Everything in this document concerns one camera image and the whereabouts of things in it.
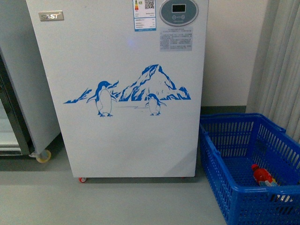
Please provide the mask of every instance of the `red bottle cap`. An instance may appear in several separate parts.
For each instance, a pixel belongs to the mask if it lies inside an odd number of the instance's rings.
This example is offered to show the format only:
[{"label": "red bottle cap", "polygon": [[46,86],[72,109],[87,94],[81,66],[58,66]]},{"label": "red bottle cap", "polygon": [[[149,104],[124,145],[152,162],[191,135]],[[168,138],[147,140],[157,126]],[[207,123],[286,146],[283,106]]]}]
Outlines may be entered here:
[{"label": "red bottle cap", "polygon": [[251,166],[251,169],[254,170],[256,167],[258,167],[258,164],[253,164],[253,165]]}]

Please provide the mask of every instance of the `red wheel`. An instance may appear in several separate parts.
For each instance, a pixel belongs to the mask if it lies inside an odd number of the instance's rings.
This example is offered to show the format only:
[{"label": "red wheel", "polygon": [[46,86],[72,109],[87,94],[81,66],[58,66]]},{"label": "red wheel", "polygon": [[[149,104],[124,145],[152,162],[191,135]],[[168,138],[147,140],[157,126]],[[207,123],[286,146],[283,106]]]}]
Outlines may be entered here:
[{"label": "red wheel", "polygon": [[85,183],[87,179],[85,177],[80,177],[80,178],[78,178],[78,180],[81,183]]}]

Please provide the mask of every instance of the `blue plastic basket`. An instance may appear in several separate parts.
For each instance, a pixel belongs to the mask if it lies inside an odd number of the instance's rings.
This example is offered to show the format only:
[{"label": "blue plastic basket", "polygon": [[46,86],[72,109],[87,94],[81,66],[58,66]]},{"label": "blue plastic basket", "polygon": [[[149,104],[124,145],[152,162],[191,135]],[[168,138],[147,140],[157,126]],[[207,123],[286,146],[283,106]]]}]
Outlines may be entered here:
[{"label": "blue plastic basket", "polygon": [[[300,145],[261,114],[200,119],[201,162],[229,225],[300,224]],[[251,165],[267,169],[277,187],[260,187]]]}]

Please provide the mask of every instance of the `chest freezer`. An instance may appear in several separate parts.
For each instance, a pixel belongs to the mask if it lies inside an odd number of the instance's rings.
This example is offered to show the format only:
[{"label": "chest freezer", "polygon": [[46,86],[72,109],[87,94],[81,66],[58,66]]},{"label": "chest freezer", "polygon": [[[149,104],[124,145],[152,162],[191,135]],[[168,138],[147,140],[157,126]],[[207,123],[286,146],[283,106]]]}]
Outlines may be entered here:
[{"label": "chest freezer", "polygon": [[74,177],[195,175],[208,0],[27,0]]}]

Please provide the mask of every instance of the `blue decal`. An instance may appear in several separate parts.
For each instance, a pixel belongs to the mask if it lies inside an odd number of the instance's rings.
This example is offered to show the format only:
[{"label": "blue decal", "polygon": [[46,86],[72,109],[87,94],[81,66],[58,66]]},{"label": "blue decal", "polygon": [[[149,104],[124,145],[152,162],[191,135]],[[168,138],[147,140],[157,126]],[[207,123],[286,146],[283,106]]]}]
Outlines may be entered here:
[{"label": "blue decal", "polygon": [[137,81],[121,92],[119,101],[142,101],[151,93],[156,93],[160,100],[191,99],[187,89],[185,87],[177,89],[170,77],[163,72],[162,67],[156,64],[145,68]]},{"label": "blue decal", "polygon": [[67,102],[64,102],[64,104],[76,103],[80,100],[84,100],[87,98],[86,95],[89,94],[91,91],[92,91],[92,89],[88,90],[88,88],[87,88],[79,98],[74,99],[74,100],[68,100]]},{"label": "blue decal", "polygon": [[[92,89],[86,89],[84,93],[77,99],[68,100],[64,104],[77,103],[80,100],[87,99],[87,102],[95,102],[98,115],[100,117],[111,117],[112,101],[116,102],[135,102],[147,101],[145,107],[151,112],[151,115],[160,115],[161,105],[165,103],[162,100],[190,100],[191,97],[185,87],[176,88],[170,77],[163,72],[159,64],[146,67],[140,77],[130,86],[127,86],[122,91],[114,91],[119,84],[101,81],[92,97],[87,95]],[[122,106],[141,109],[138,106]]]},{"label": "blue decal", "polygon": [[159,116],[160,115],[160,106],[165,105],[165,103],[161,102],[155,94],[149,94],[146,96],[148,102],[145,106],[149,107],[151,112],[151,116]]},{"label": "blue decal", "polygon": [[113,115],[111,115],[112,100],[117,101],[117,99],[107,89],[112,88],[113,86],[116,86],[117,84],[118,84],[118,82],[112,85],[107,81],[101,81],[98,84],[98,88],[97,88],[95,94],[87,100],[86,103],[88,103],[90,101],[95,101],[96,107],[98,110],[98,115],[100,115],[100,117],[113,116]]}]

